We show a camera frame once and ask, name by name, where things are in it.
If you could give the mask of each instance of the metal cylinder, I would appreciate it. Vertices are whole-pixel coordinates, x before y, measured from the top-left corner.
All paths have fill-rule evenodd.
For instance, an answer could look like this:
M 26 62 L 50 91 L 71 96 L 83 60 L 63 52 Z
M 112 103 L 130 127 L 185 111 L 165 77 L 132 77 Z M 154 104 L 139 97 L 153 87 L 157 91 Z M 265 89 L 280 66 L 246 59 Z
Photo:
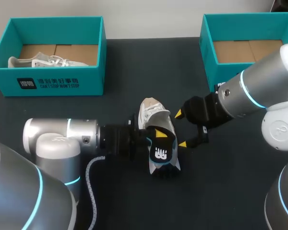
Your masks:
M 266 196 L 264 215 L 270 230 L 288 230 L 288 164 Z
M 24 126 L 24 149 L 35 156 L 37 139 L 45 133 L 57 133 L 78 140 L 81 153 L 94 154 L 99 145 L 99 130 L 96 120 L 31 118 Z
M 0 230 L 72 230 L 76 210 L 62 182 L 0 144 Z
M 233 118 L 288 101 L 288 44 L 221 85 L 218 97 Z
M 63 182 L 76 203 L 80 196 L 80 145 L 76 139 L 46 133 L 37 139 L 36 165 Z

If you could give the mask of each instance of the teal shoe box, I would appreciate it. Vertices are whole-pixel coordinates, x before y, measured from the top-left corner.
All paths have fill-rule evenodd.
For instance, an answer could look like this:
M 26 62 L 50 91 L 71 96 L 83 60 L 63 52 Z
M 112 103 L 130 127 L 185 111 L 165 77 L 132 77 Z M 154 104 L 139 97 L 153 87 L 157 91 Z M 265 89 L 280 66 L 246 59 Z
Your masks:
M 96 65 L 8 68 L 28 44 L 98 45 Z M 11 18 L 0 40 L 0 90 L 4 96 L 102 95 L 106 52 L 103 17 Z
M 254 63 L 219 63 L 214 42 L 252 40 L 281 40 L 287 44 L 288 12 L 204 15 L 199 45 L 210 91 Z

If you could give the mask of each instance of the new balance logo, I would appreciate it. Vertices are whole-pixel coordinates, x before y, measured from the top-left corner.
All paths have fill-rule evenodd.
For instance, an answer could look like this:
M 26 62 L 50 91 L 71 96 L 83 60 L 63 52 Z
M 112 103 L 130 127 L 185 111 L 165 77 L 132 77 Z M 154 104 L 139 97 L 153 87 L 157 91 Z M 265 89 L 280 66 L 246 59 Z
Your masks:
M 156 151 L 155 151 L 155 157 L 157 159 L 163 159 L 165 160 L 167 158 L 167 155 L 166 155 L 167 151 L 166 150 L 162 150 L 162 149 L 159 149 L 156 147 Z

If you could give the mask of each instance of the white sneaker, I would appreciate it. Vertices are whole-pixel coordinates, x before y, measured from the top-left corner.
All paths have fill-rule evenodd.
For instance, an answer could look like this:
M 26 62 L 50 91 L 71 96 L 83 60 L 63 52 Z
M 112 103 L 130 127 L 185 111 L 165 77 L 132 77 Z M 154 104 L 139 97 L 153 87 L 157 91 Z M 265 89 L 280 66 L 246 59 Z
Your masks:
M 8 61 L 8 68 L 19 68 L 19 67 L 32 67 L 32 61 L 34 59 L 48 61 L 49 56 L 41 52 L 38 52 L 33 58 L 30 59 L 17 59 L 15 57 L 10 57 Z
M 166 110 L 165 107 L 154 98 L 145 98 L 140 106 L 138 125 L 139 129 L 145 129 L 149 126 L 158 126 L 165 128 L 172 132 L 175 136 L 174 126 L 169 117 L 170 111 Z M 167 162 L 172 166 L 176 166 L 180 170 L 178 155 L 177 138 L 173 143 L 172 158 Z M 152 174 L 156 169 L 160 169 L 165 163 L 157 163 L 149 158 L 149 171 Z
M 30 59 L 17 59 L 10 57 L 8 61 L 8 68 L 19 67 L 63 67 L 63 66 L 88 66 L 82 62 L 69 61 L 58 56 L 48 56 L 38 52 Z
M 38 58 L 32 60 L 32 67 L 64 67 L 64 66 L 88 66 L 85 63 L 69 61 L 59 56 L 52 55 L 47 61 Z

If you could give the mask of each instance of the dark table surface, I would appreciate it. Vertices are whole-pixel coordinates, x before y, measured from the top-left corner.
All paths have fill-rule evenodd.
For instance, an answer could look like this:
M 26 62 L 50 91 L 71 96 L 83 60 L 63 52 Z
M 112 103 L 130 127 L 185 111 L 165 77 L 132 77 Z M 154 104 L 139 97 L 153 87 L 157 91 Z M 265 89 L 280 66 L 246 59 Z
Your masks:
M 31 117 L 121 124 L 145 97 L 154 97 L 173 118 L 185 100 L 208 93 L 198 38 L 108 40 L 103 96 L 4 98 L 0 92 L 0 142 L 25 155 L 22 133 Z M 95 229 L 267 230 L 264 199 L 288 152 L 265 142 L 264 114 L 212 130 L 209 144 L 180 149 L 182 171 L 174 178 L 150 176 L 146 156 L 97 163 L 91 170 Z M 173 124 L 179 141 L 196 133 L 187 121 Z M 77 229 L 87 229 L 92 217 L 82 184 Z

